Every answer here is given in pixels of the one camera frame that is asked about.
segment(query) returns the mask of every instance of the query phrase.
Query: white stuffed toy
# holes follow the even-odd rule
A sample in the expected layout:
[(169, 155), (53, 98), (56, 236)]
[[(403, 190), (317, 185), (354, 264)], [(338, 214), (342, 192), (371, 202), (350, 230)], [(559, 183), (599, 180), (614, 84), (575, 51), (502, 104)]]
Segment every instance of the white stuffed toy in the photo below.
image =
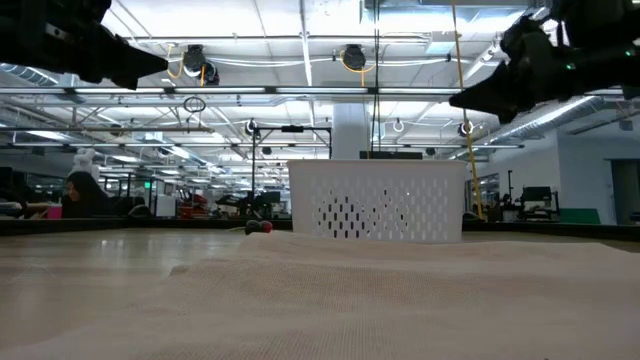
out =
[(93, 165), (93, 157), (96, 151), (93, 149), (78, 149), (77, 155), (73, 157), (73, 168), (69, 174), (84, 171), (93, 176), (96, 181), (100, 180), (100, 170), (97, 165)]

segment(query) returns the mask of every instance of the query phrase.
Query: yellow cable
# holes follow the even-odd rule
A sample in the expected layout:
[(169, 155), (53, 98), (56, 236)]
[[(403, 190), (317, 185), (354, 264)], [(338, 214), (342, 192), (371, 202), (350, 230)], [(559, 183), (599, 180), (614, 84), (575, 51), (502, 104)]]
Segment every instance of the yellow cable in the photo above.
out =
[[(173, 49), (173, 44), (169, 44), (169, 51), (167, 52), (167, 60), (169, 60), (169, 58), (171, 58), (171, 49)], [(180, 76), (182, 76), (182, 64), (184, 62), (184, 52), (182, 53), (182, 56), (180, 58), (180, 70), (178, 71), (178, 75), (174, 75), (171, 73), (171, 70), (169, 70), (169, 68), (167, 68), (167, 74), (169, 74), (169, 76), (171, 76), (174, 79), (179, 78)]]
[[(451, 12), (453, 13), (453, 31), (456, 37), (456, 51), (458, 52), (458, 76), (460, 77), (460, 90), (464, 90), (464, 79), (462, 76), (462, 62), (460, 62), (460, 37), (458, 34), (458, 21), (456, 20), (456, 2), (451, 0)], [(467, 149), (469, 151), (469, 159), (471, 160), (471, 174), (473, 176), (473, 188), (476, 191), (476, 202), (478, 203), (478, 217), (483, 220), (482, 216), (482, 199), (480, 198), (480, 190), (478, 187), (478, 175), (476, 173), (476, 158), (473, 155), (473, 144), (471, 141), (471, 126), (469, 125), (469, 119), (467, 118), (467, 109), (462, 110), (464, 117), (464, 127), (467, 133)]]

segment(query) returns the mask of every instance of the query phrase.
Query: basket hole pattern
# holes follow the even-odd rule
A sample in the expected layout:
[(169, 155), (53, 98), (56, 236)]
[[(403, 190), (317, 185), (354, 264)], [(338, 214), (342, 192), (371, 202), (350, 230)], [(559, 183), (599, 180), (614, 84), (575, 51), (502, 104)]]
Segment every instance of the basket hole pattern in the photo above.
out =
[(313, 234), (334, 238), (448, 239), (448, 180), (312, 180)]

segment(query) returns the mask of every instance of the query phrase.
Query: yellow pole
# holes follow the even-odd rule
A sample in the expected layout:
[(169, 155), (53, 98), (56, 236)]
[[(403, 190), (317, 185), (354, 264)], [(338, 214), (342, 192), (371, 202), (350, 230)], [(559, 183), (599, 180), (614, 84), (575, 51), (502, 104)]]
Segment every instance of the yellow pole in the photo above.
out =
[[(460, 77), (460, 91), (464, 89), (464, 79), (462, 77), (462, 62), (460, 62), (460, 38), (458, 34), (458, 20), (456, 19), (456, 2), (451, 0), (451, 10), (453, 13), (453, 30), (456, 37), (456, 52), (458, 53), (458, 76)], [(462, 109), (462, 116), (464, 118), (464, 128), (467, 133), (467, 149), (469, 149), (469, 159), (471, 160), (471, 175), (473, 176), (473, 188), (476, 192), (476, 203), (478, 204), (478, 216), (481, 220), (482, 216), (482, 199), (480, 197), (480, 190), (478, 189), (478, 176), (476, 173), (476, 158), (473, 155), (473, 141), (471, 140), (471, 126), (469, 124), (469, 118), (467, 118), (467, 109)]]

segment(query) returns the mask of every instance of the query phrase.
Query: doorway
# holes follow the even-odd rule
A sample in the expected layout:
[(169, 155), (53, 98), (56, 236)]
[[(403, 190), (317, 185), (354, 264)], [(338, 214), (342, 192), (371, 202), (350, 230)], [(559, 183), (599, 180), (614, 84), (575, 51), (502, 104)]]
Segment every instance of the doorway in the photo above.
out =
[(618, 225), (635, 225), (630, 216), (640, 212), (640, 161), (611, 161), (613, 197)]

